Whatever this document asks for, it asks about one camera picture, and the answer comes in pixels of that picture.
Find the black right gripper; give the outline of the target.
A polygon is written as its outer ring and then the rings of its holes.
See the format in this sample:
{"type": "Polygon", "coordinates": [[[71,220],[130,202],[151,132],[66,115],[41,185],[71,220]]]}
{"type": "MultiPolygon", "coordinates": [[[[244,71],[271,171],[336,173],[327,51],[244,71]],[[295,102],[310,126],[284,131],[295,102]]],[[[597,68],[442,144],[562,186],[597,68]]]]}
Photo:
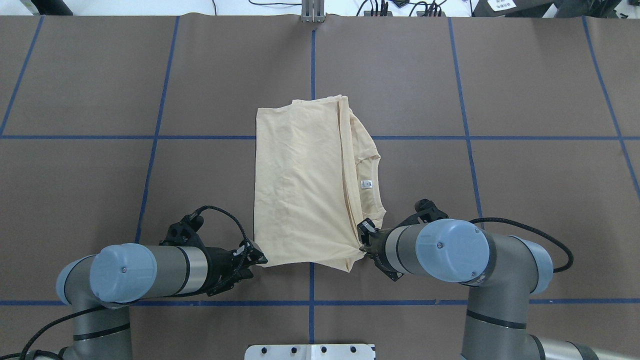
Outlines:
{"type": "Polygon", "coordinates": [[[365,240],[366,256],[373,260],[375,267],[392,281],[398,281],[403,272],[397,271],[391,265],[387,256],[387,240],[393,232],[393,228],[377,228],[370,218],[365,218],[357,223],[357,229],[361,240],[365,240]]]}

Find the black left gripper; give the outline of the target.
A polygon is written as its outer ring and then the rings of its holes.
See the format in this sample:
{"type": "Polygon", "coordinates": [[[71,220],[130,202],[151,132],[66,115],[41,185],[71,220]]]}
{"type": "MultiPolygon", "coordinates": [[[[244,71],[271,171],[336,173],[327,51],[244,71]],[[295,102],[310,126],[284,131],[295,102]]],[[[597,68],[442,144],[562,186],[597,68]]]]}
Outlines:
{"type": "Polygon", "coordinates": [[[234,288],[236,283],[251,280],[254,274],[249,265],[268,263],[265,254],[250,239],[245,239],[237,250],[225,250],[219,247],[206,248],[212,266],[211,281],[206,286],[206,295],[215,296],[234,288]]]}

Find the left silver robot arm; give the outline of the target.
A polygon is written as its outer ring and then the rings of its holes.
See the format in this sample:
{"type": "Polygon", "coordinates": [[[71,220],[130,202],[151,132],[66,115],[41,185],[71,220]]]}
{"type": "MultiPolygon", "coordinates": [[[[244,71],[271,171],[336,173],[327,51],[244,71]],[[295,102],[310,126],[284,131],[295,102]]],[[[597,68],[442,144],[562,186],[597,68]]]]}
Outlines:
{"type": "Polygon", "coordinates": [[[62,360],[131,360],[130,305],[144,299],[214,296],[253,277],[266,256],[252,246],[113,244],[68,264],[55,290],[71,306],[73,342],[62,360]]]}

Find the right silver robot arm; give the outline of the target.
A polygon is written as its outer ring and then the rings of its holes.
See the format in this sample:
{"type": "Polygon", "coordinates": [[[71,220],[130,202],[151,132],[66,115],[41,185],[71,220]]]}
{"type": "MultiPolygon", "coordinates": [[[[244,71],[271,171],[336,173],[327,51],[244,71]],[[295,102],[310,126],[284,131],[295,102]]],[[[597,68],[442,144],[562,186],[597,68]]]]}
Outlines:
{"type": "Polygon", "coordinates": [[[430,276],[469,288],[462,360],[628,360],[629,355],[528,333],[532,295],[544,292],[553,275],[571,268],[574,256],[562,242],[537,228],[505,218],[406,219],[377,228],[357,225],[361,250],[391,280],[430,276]],[[479,223],[510,224],[556,245],[567,262],[556,268],[540,244],[516,235],[491,233],[479,223]]]}

